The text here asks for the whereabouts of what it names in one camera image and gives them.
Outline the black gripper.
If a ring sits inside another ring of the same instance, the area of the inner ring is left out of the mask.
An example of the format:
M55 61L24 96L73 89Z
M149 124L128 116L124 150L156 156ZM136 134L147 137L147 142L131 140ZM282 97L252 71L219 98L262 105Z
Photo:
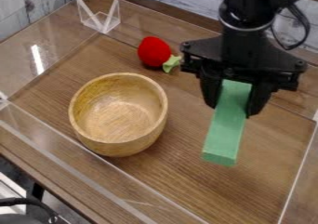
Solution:
M252 84L246 116L260 113L278 89L294 91L307 63L276 48L262 35L235 34L190 40L180 44L182 71L200 78L203 101L216 108L222 79Z

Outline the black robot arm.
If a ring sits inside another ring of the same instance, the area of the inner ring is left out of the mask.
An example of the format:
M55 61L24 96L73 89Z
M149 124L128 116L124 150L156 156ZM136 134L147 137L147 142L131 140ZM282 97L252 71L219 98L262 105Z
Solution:
M184 41L182 70L200 79L203 100L214 108L220 101L224 80L251 86L243 110L247 116L260 113L271 94L294 91L307 63L290 54L299 47L271 42L266 32L274 28L276 14L287 9L310 29L308 19L296 6L299 0L222 0L219 21L222 34Z

